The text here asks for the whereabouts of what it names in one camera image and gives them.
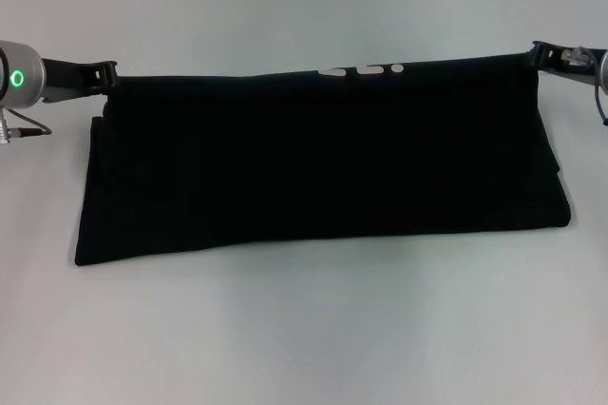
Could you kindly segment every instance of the black cable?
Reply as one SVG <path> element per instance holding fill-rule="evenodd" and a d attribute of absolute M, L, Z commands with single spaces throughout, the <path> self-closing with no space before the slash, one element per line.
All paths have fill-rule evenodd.
<path fill-rule="evenodd" d="M 42 123 L 38 123 L 35 120 L 32 120 L 30 117 L 26 117 L 25 115 L 23 115 L 22 113 L 19 112 L 15 112 L 13 109 L 11 108 L 7 108 L 7 111 L 12 113 L 15 117 L 20 118 L 21 120 L 24 120 L 28 123 L 31 123 L 34 126 L 38 126 L 41 130 L 42 130 L 42 134 L 43 136 L 49 136 L 53 133 L 53 131 L 50 130 L 50 127 L 48 126 L 44 126 Z"/>
<path fill-rule="evenodd" d="M 601 74 L 599 72 L 600 67 L 599 67 L 598 58 L 596 57 L 595 53 L 593 51 L 591 51 L 589 48 L 581 47 L 580 50 L 583 53 L 585 53 L 587 56 L 589 56 L 591 58 L 591 61 L 593 61 L 593 66 L 594 66 L 595 73 L 596 73 L 596 105 L 598 106 L 599 116 L 601 117 L 601 120 L 604 122 L 604 126 L 608 126 L 608 120 L 606 120 L 606 114 L 604 113 L 604 109 L 601 108 L 601 101 L 599 100 L 599 82 L 601 80 Z"/>

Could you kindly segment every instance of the white backdrop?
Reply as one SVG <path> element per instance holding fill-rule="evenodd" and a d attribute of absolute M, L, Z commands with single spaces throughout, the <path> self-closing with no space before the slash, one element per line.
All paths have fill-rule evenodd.
<path fill-rule="evenodd" d="M 605 0 L 0 0 L 0 38 L 122 75 L 606 48 L 606 20 Z M 540 94 L 566 229 L 89 268 L 72 260 L 104 100 L 36 106 L 56 133 L 0 149 L 0 403 L 606 403 L 608 129 L 590 87 Z"/>

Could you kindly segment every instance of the black cloth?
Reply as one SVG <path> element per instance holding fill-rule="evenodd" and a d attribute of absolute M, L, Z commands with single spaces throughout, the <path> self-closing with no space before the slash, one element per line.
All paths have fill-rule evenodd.
<path fill-rule="evenodd" d="M 76 263 L 565 226 L 538 73 L 523 62 L 122 78 L 91 128 Z"/>

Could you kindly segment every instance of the folded black fabric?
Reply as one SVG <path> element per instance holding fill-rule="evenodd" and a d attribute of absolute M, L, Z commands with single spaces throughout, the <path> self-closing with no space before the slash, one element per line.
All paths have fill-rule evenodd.
<path fill-rule="evenodd" d="M 122 78 L 93 120 L 76 263 L 565 226 L 538 74 L 523 60 Z"/>

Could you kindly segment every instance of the green light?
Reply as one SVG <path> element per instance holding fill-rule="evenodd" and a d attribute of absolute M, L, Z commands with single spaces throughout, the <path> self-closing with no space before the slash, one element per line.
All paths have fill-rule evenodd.
<path fill-rule="evenodd" d="M 20 70 L 15 70 L 10 75 L 10 82 L 15 88 L 20 87 L 26 81 L 26 76 Z"/>

